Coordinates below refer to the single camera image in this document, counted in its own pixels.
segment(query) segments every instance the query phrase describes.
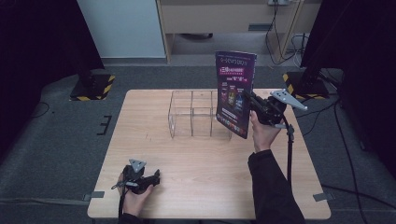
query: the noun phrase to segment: white wall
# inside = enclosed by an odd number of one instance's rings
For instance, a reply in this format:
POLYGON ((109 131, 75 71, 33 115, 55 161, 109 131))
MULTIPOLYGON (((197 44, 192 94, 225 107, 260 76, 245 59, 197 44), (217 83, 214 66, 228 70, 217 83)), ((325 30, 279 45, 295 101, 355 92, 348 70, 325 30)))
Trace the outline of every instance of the white wall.
POLYGON ((165 58, 155 0, 78 0, 102 58, 165 58))

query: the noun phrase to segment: wooden table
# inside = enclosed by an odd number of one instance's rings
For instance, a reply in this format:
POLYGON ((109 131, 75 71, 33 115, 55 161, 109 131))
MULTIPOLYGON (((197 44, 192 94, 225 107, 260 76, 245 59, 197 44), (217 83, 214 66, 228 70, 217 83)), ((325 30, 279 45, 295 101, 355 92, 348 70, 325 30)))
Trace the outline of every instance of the wooden table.
MULTIPOLYGON (((267 97, 272 90, 255 90, 267 97)), ((176 136, 169 132, 168 111, 172 90, 128 91, 94 191, 88 215, 118 216, 120 195, 111 187, 129 159, 147 163, 144 176, 161 170, 161 184, 150 195, 141 217, 254 219, 248 156, 254 151, 252 131, 243 139, 210 136, 176 136)), ((300 128, 290 106, 285 115, 294 126, 292 185, 297 204, 306 219, 331 215, 327 201, 316 202, 322 193, 300 128)), ((273 143, 282 171, 287 167, 287 136, 283 130, 273 143)))

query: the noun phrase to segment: clear acrylic box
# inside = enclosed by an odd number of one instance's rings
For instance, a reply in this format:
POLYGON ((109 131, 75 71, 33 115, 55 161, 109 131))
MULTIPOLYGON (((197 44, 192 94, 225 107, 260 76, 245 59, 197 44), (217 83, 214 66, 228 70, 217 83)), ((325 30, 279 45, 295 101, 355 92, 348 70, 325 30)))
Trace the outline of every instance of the clear acrylic box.
POLYGON ((173 91, 168 121, 171 137, 210 136, 231 139, 231 132, 216 120, 216 91, 173 91))

